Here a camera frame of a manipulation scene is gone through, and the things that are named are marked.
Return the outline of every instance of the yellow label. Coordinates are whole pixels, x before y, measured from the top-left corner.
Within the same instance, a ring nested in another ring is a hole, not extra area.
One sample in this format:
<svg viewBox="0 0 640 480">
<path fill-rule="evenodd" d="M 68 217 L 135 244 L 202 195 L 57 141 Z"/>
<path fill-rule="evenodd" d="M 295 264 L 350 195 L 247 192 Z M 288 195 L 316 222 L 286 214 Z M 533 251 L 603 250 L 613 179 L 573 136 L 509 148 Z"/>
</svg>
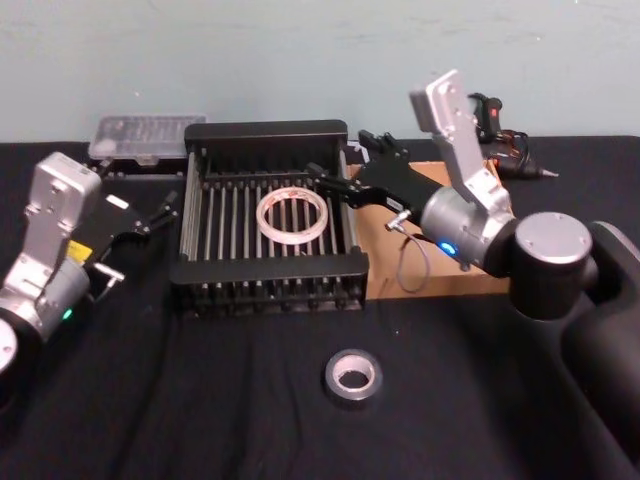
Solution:
<svg viewBox="0 0 640 480">
<path fill-rule="evenodd" d="M 69 249 L 67 250 L 67 255 L 73 258 L 80 265 L 83 265 L 84 262 L 87 261 L 87 258 L 91 256 L 91 250 L 89 247 L 85 247 L 81 243 L 74 242 L 71 240 L 69 242 Z"/>
</svg>

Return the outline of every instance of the table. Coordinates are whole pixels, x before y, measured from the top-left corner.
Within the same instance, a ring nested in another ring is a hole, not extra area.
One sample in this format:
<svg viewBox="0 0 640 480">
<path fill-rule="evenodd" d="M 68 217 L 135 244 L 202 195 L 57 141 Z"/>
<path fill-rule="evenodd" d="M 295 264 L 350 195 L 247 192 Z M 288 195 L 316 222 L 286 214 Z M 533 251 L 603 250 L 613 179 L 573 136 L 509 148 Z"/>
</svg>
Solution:
<svg viewBox="0 0 640 480">
<path fill-rule="evenodd" d="M 54 150 L 82 161 L 86 148 L 0 145 L 0 271 L 21 245 L 33 166 Z M 507 183 L 516 214 L 606 220 L 640 244 L 640 139 L 535 138 L 532 153 L 561 177 Z M 166 185 L 106 189 L 149 211 Z M 126 284 L 74 312 L 29 403 L 0 418 L 3 477 L 640 478 L 559 360 L 563 322 L 527 321 L 503 296 L 207 322 L 172 314 L 162 242 L 118 260 Z M 321 388 L 325 362 L 349 347 L 384 370 L 364 412 Z"/>
</svg>

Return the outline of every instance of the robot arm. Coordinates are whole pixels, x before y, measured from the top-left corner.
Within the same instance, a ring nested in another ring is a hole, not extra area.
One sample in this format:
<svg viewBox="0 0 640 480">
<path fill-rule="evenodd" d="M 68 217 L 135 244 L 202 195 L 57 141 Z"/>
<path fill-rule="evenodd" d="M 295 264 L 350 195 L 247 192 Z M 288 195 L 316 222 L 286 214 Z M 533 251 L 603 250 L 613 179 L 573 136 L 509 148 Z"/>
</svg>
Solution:
<svg viewBox="0 0 640 480">
<path fill-rule="evenodd" d="M 511 213 L 508 192 L 484 167 L 474 117 L 454 70 L 411 93 L 421 130 L 433 134 L 451 177 L 444 187 L 418 175 L 409 153 L 384 137 L 361 132 L 379 158 L 351 180 L 309 171 L 353 208 L 375 203 L 418 225 L 461 268 L 475 265 L 510 277 L 509 297 L 528 317 L 554 320 L 584 291 L 596 308 L 564 332 L 562 353 L 586 396 L 625 448 L 640 459 L 640 252 L 615 227 L 556 212 L 524 219 Z"/>
<path fill-rule="evenodd" d="M 169 206 L 175 192 L 145 219 L 123 200 L 102 197 L 101 186 L 100 175 L 62 153 L 36 166 L 22 251 L 0 289 L 0 408 L 28 378 L 70 309 L 89 292 L 93 272 L 108 277 L 108 289 L 124 280 L 124 274 L 101 263 L 114 243 L 145 241 L 176 216 Z"/>
</svg>

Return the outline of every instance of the wall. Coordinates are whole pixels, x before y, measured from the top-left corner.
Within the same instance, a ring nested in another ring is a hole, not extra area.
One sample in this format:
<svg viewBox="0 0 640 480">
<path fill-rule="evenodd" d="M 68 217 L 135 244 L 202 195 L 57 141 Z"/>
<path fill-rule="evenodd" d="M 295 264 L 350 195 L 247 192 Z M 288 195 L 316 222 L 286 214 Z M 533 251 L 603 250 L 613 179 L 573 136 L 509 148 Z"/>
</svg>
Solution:
<svg viewBox="0 0 640 480">
<path fill-rule="evenodd" d="M 504 126 L 635 134 L 638 25 L 635 0 L 5 0 L 0 141 L 183 112 L 416 137 L 408 90 L 452 67 Z"/>
</svg>

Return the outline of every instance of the black dish rack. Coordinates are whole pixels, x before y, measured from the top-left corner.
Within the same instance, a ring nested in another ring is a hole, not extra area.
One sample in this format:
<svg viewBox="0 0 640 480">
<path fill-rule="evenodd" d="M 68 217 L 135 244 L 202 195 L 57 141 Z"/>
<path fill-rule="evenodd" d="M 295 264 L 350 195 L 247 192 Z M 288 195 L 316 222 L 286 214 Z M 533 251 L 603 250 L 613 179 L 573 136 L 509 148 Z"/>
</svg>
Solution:
<svg viewBox="0 0 640 480">
<path fill-rule="evenodd" d="M 353 212 L 338 198 L 318 192 L 329 224 L 309 244 L 271 242 L 256 222 L 256 205 L 268 191 L 314 189 L 309 162 L 346 175 L 346 141 L 347 126 L 337 120 L 187 128 L 179 258 L 171 271 L 181 311 L 228 316 L 364 306 L 369 260 L 357 246 Z M 271 212 L 280 230 L 303 230 L 316 220 L 306 202 L 280 202 Z"/>
</svg>

